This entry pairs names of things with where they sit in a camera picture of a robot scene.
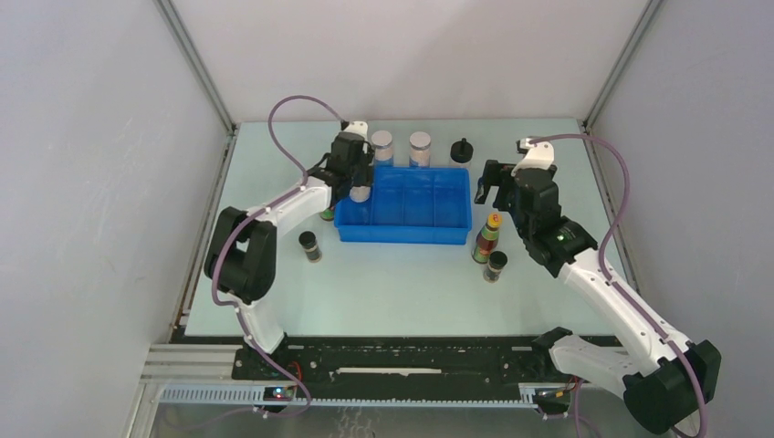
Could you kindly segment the silver-lid blue-label jar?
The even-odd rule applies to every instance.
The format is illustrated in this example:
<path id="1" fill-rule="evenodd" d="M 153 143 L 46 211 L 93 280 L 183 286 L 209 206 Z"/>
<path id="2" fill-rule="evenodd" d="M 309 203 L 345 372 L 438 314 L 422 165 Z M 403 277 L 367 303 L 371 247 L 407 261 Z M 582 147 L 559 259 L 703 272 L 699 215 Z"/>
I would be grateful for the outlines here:
<path id="1" fill-rule="evenodd" d="M 375 166 L 393 166 L 392 135 L 387 130 L 377 130 L 371 136 Z"/>
<path id="2" fill-rule="evenodd" d="M 417 131 L 409 138 L 411 167 L 429 167 L 431 164 L 431 136 L 424 131 Z"/>

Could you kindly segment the red sauce bottle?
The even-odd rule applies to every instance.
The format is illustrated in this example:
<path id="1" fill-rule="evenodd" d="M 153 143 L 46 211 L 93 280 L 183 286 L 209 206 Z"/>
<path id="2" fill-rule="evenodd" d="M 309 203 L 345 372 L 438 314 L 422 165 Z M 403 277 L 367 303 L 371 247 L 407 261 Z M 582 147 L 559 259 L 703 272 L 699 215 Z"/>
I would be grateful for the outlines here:
<path id="1" fill-rule="evenodd" d="M 478 264 L 486 264 L 495 251 L 503 216 L 501 213 L 490 214 L 479 231 L 471 256 Z"/>
<path id="2" fill-rule="evenodd" d="M 323 212 L 319 214 L 319 217 L 326 222 L 332 222 L 335 218 L 335 208 L 330 207 L 325 209 Z"/>

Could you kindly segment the black-lid jar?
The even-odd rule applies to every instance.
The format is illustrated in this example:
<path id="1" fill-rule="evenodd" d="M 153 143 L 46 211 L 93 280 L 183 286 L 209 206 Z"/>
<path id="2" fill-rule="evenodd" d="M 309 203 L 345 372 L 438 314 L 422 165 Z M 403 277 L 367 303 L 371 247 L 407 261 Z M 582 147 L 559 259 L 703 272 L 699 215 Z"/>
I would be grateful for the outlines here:
<path id="1" fill-rule="evenodd" d="M 467 138 L 461 138 L 455 141 L 450 147 L 449 165 L 457 168 L 468 168 L 474 154 L 473 145 Z"/>
<path id="2" fill-rule="evenodd" d="M 371 187 L 353 186 L 350 189 L 349 197 L 354 203 L 365 203 L 371 198 Z"/>

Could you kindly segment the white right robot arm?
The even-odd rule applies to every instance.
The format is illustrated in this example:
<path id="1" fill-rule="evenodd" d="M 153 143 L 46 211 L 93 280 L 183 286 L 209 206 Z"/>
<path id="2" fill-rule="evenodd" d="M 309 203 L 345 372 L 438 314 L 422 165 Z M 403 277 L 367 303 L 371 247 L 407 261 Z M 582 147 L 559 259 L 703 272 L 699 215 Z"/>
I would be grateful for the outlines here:
<path id="1" fill-rule="evenodd" d="M 574 375 L 621 398 L 648 432 L 674 432 L 714 398 L 722 356 L 708 340 L 695 343 L 661 318 L 618 275 L 597 242 L 562 215 L 555 165 L 524 167 L 488 160 L 474 202 L 497 188 L 493 206 L 515 222 L 529 256 L 575 290 L 612 328 L 622 353 L 554 328 L 534 339 L 534 375 L 554 381 Z"/>

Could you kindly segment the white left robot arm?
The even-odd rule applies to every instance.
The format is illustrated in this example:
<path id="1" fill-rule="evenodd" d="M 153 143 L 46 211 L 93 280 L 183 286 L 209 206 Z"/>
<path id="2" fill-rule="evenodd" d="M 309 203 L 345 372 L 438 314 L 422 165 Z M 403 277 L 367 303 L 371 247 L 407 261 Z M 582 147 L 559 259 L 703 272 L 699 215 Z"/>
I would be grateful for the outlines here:
<path id="1" fill-rule="evenodd" d="M 277 241 L 352 189 L 370 190 L 373 157 L 367 123 L 350 122 L 329 153 L 287 192 L 247 210 L 227 207 L 216 219 L 203 271 L 215 304 L 234 308 L 246 342 L 258 349 L 253 367 L 267 380 L 281 378 L 288 368 L 287 353 L 277 348 L 286 333 L 267 298 L 277 272 Z"/>

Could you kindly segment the blue divided plastic bin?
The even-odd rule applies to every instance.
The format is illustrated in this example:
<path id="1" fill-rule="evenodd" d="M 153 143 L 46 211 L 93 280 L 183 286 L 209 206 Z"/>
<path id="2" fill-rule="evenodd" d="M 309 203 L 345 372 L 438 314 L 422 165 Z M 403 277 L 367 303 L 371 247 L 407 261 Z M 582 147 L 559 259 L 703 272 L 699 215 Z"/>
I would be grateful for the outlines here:
<path id="1" fill-rule="evenodd" d="M 335 207 L 342 242 L 464 245 L 472 228 L 464 168 L 378 167 L 370 198 Z"/>

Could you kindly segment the small black-cap spice jar right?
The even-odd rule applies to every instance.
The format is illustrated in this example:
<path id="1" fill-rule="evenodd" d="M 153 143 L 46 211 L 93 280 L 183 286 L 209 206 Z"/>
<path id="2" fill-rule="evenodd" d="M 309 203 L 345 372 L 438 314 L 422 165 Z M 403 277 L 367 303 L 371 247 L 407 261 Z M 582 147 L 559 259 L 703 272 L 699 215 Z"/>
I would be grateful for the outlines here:
<path id="1" fill-rule="evenodd" d="M 507 255 L 501 251 L 494 251 L 489 255 L 483 278 L 489 283 L 495 283 L 501 276 L 503 268 L 507 265 Z"/>

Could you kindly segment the small black-cap spice jar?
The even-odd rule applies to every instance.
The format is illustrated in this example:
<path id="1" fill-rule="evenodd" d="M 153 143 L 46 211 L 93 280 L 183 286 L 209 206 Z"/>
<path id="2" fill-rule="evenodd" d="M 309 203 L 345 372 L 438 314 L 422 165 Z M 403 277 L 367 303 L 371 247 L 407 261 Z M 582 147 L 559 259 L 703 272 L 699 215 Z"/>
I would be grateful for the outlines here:
<path id="1" fill-rule="evenodd" d="M 316 235 L 312 231 L 304 231 L 298 236 L 298 242 L 310 263 L 317 263 L 322 253 Z"/>
<path id="2" fill-rule="evenodd" d="M 507 255 L 501 251 L 494 251 L 489 255 L 483 278 L 489 283 L 495 283 L 501 276 L 503 268 L 507 265 Z"/>

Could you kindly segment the small black-cap spice jar left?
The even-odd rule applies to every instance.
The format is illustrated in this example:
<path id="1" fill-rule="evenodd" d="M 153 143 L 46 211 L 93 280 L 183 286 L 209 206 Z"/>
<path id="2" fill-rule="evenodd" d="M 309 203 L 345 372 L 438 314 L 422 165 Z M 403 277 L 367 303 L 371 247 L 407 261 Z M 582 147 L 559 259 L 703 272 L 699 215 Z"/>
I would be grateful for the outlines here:
<path id="1" fill-rule="evenodd" d="M 310 263 L 317 263 L 322 253 L 316 235 L 312 231 L 304 231 L 298 236 L 298 242 Z"/>

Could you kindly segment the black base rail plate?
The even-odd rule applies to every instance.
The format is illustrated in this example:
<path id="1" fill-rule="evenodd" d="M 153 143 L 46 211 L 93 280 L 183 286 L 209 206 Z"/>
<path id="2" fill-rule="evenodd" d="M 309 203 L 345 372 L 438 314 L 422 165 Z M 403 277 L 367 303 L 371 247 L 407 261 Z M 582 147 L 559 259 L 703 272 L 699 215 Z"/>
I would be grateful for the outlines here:
<path id="1" fill-rule="evenodd" d="M 316 402 L 518 402 L 530 384 L 573 391 L 535 336 L 288 336 L 267 359 L 243 345 L 235 381 L 300 380 Z"/>

